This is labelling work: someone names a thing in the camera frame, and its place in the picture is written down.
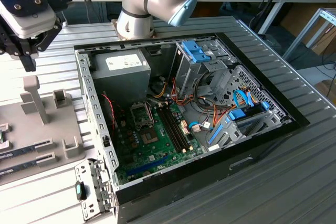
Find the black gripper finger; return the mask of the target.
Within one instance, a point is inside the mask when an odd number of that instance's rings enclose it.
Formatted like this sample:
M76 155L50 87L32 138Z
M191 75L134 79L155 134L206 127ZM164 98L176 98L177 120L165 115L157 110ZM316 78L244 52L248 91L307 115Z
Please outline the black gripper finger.
M31 46L32 53L30 55L28 71L36 71L36 63L33 59L33 54L37 55L39 52L45 51L52 43L52 41L56 38L56 36L60 33L61 29L62 25L60 23L60 19L57 18L51 30L48 30L38 35L35 39L29 40L29 45Z
M29 51L26 54L20 42L12 40L5 32L1 32L1 54L7 53L12 59L19 60L25 71L29 71Z

